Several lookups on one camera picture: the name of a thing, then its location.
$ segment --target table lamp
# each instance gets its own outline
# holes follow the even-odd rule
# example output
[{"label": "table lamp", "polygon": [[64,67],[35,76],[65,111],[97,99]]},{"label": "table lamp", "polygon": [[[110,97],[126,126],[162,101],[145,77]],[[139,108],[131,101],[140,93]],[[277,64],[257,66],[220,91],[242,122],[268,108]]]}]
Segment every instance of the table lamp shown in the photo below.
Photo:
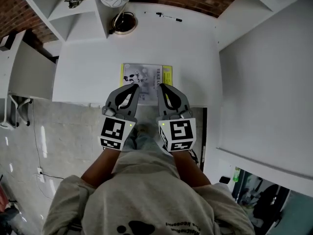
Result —
[{"label": "table lamp", "polygon": [[123,12],[129,0],[101,0],[101,2],[108,7],[118,8],[122,7],[120,13],[116,15],[111,21],[112,29],[110,34],[116,33],[120,35],[132,32],[136,27],[136,18],[131,12]]}]

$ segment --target jeans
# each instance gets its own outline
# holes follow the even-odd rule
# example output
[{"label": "jeans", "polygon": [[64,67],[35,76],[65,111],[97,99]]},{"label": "jeans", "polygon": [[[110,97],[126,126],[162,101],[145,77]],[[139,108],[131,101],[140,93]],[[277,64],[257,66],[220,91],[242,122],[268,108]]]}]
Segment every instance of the jeans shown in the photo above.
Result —
[{"label": "jeans", "polygon": [[126,139],[123,152],[132,150],[146,150],[163,153],[154,139],[146,133],[140,133],[137,137],[133,132],[130,134]]}]

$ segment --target person's left arm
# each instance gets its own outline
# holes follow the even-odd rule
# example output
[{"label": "person's left arm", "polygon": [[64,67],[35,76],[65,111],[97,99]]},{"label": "person's left arm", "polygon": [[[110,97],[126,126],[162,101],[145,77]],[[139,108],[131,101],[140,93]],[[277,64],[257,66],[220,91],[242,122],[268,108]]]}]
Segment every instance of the person's left arm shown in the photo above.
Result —
[{"label": "person's left arm", "polygon": [[70,176],[60,183],[46,218],[43,235],[80,234],[81,219],[90,195],[111,178],[120,151],[105,149],[81,178]]}]

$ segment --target lamp base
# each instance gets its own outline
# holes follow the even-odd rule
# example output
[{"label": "lamp base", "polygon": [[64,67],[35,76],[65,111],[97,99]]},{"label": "lamp base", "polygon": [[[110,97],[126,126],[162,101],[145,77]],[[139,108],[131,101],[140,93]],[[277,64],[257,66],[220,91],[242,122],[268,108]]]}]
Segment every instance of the lamp base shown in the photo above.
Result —
[{"label": "lamp base", "polygon": [[116,33],[119,35],[126,35],[131,33],[137,25],[137,20],[134,17],[133,13],[131,12],[124,12],[120,15],[120,17],[117,19],[115,27],[113,26],[114,21],[118,15],[116,15],[112,19],[112,29],[109,31],[110,34]]}]

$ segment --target forearm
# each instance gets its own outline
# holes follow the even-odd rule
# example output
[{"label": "forearm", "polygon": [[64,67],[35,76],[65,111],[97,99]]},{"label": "forearm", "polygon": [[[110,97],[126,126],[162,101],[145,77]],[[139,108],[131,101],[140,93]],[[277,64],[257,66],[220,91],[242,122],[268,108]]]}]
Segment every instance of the forearm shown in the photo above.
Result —
[{"label": "forearm", "polygon": [[172,152],[180,179],[190,187],[210,185],[210,181],[197,167],[188,151]]},{"label": "forearm", "polygon": [[111,178],[119,154],[120,151],[106,148],[82,175],[81,179],[96,188],[99,187]]}]

